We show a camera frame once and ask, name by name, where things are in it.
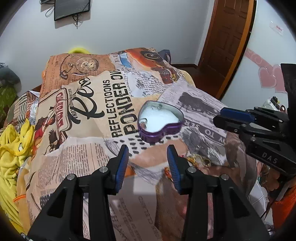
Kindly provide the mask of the purple heart-shaped tin box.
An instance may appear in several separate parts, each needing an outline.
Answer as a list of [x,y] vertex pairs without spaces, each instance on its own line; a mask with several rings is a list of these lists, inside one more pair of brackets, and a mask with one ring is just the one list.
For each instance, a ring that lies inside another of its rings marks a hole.
[[146,101],[139,111],[137,127],[139,137],[146,143],[156,143],[164,136],[180,132],[184,114],[178,108],[159,101]]

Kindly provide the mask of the white wardrobe sliding door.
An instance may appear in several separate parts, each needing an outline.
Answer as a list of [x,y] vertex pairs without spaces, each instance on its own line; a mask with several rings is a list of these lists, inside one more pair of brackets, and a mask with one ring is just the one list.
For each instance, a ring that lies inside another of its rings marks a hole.
[[246,110],[275,96],[287,107],[281,63],[295,63],[295,32],[270,2],[257,1],[247,48],[221,101]]

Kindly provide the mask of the brown wooden door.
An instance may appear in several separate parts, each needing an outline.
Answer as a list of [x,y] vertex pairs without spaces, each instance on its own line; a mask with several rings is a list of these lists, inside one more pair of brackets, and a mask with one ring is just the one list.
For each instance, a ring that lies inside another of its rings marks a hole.
[[239,65],[251,27],[255,1],[214,1],[198,63],[207,92],[220,99]]

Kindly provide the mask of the yellow cartoon blanket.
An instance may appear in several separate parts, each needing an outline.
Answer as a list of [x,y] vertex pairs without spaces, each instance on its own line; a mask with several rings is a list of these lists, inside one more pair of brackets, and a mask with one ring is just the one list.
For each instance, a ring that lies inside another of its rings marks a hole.
[[22,224],[21,202],[26,195],[17,190],[17,179],[21,166],[32,155],[35,127],[28,119],[20,132],[9,124],[1,134],[1,208],[19,233],[27,233],[28,226]]

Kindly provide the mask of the newspaper print bed blanket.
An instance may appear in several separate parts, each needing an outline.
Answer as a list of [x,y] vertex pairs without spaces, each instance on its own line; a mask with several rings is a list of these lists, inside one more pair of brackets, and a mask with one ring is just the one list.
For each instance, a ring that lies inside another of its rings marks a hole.
[[[188,198],[173,186],[169,145],[205,174],[228,174],[245,195],[255,185],[256,161],[237,135],[213,124],[224,105],[189,84],[153,49],[51,56],[42,79],[32,155],[17,179],[17,190],[26,195],[21,222],[29,229],[68,174],[92,174],[122,145],[129,149],[125,180],[109,199],[118,240],[180,240]],[[137,127],[139,111],[150,100],[184,114],[180,132],[151,144]]]

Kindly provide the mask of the striped patchwork pillow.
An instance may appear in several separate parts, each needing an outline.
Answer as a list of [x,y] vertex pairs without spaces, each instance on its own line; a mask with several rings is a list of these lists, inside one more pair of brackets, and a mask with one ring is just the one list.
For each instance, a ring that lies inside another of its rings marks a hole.
[[10,107],[4,121],[4,128],[11,124],[19,131],[26,119],[31,125],[35,125],[39,97],[40,93],[32,90],[21,95]]

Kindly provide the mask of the green patterned bag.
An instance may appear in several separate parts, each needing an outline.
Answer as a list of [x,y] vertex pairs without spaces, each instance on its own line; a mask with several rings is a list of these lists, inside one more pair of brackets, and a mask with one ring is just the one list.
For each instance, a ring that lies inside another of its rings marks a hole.
[[6,118],[9,108],[17,98],[17,93],[13,85],[1,87],[1,121]]

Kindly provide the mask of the dark grey pillow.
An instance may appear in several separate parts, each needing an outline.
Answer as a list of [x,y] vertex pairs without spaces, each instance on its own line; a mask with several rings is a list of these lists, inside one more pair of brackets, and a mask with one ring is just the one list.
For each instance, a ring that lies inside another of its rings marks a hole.
[[12,86],[16,92],[21,92],[21,80],[5,63],[0,63],[0,87]]

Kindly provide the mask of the yellow pillow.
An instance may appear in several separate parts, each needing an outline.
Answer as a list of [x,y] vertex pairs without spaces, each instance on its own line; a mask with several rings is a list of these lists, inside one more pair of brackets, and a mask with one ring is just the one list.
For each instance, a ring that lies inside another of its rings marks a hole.
[[68,51],[69,54],[90,54],[90,52],[84,48],[76,47]]

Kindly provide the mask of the small black wall monitor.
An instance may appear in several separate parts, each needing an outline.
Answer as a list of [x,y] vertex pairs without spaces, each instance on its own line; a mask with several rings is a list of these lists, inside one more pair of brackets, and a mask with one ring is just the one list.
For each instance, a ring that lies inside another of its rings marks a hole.
[[90,0],[55,0],[54,21],[90,10]]

